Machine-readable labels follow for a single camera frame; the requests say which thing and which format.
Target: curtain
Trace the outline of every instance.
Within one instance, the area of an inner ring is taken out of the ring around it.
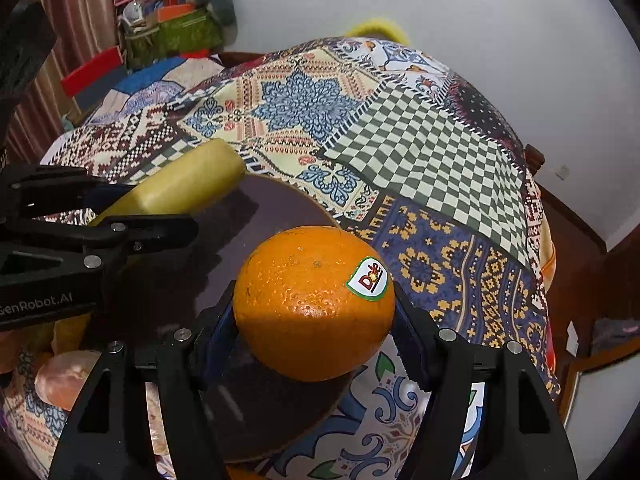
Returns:
[[[16,108],[7,136],[10,162],[37,162],[63,133],[61,117],[80,117],[60,80],[116,44],[114,1],[39,0],[58,36],[33,84]]]

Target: metal bolt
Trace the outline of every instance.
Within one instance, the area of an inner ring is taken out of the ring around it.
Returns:
[[[507,343],[507,350],[512,354],[519,354],[522,352],[522,345],[517,341],[509,341]]]
[[[124,348],[124,343],[122,341],[111,341],[107,345],[107,350],[110,354],[117,354],[120,350]]]
[[[174,332],[174,339],[176,341],[187,341],[191,337],[191,330],[188,328],[179,328]]]
[[[438,332],[438,337],[443,341],[454,341],[458,335],[450,328],[443,328]]]
[[[84,257],[84,266],[87,269],[97,269],[102,265],[102,259],[100,256],[96,254],[89,254]]]

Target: dole sticker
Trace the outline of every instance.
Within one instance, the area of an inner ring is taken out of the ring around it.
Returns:
[[[388,272],[370,256],[358,264],[358,268],[347,282],[347,288],[364,300],[379,300],[386,291]]]

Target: wall outlet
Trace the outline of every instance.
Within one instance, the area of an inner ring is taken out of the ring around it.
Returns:
[[[556,171],[556,176],[560,179],[560,180],[564,180],[569,176],[569,167],[565,166],[564,164],[562,166],[560,166],[560,168]]]

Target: patterned quilt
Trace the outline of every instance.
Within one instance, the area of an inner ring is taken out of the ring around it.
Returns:
[[[248,171],[296,186],[372,245],[441,327],[494,347],[519,341],[558,394],[547,365],[538,190],[511,127],[458,74],[390,41],[327,38],[186,93],[161,86],[166,97],[144,107],[114,112],[106,102],[51,162],[135,184],[221,137]],[[18,371],[1,422],[45,478],[66,413],[35,395],[33,356],[23,353]],[[475,384],[454,478],[469,471],[483,394]],[[325,423],[254,467],[274,480],[394,478],[428,398],[389,337]],[[158,468],[173,478],[168,457]]]

